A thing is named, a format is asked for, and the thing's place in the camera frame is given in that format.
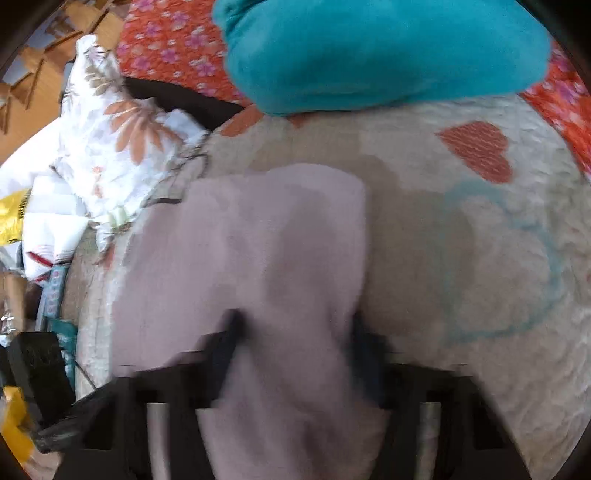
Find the wooden floor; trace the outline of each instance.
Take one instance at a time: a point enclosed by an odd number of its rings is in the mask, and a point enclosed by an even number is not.
[[[115,14],[108,13],[95,31],[99,44],[113,49],[117,45],[122,28],[123,21]],[[65,44],[61,48],[71,49],[72,45]],[[0,132],[0,164],[41,128],[59,116],[62,79],[61,67],[46,60],[41,65],[29,108],[25,109],[15,98],[11,99],[8,130],[5,135]]]

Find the red heart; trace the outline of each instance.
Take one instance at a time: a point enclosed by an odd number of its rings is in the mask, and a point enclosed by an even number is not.
[[[437,134],[450,152],[492,183],[509,183],[513,175],[503,156],[509,144],[501,129],[488,122],[471,122]]]

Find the pink fabric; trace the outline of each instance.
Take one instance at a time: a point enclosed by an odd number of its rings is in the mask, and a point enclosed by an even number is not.
[[[217,408],[200,413],[219,480],[353,480],[382,412],[354,388],[350,319],[365,273],[365,189],[299,164],[195,181],[153,207],[113,305],[115,374],[166,364],[244,309],[248,338]]]

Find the white plastic bag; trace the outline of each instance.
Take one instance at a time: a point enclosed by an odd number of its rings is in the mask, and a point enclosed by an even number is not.
[[[22,224],[25,275],[36,280],[54,264],[72,260],[88,225],[84,203],[53,170],[33,182]]]

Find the teal package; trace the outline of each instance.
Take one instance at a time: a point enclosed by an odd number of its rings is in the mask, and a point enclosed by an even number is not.
[[[76,391],[76,342],[78,337],[78,327],[72,322],[59,319],[49,320],[49,331],[57,335],[57,341],[60,344],[61,355],[66,362],[66,375],[70,380],[72,389]]]
[[[551,38],[515,0],[217,0],[236,87],[275,115],[520,92]]]

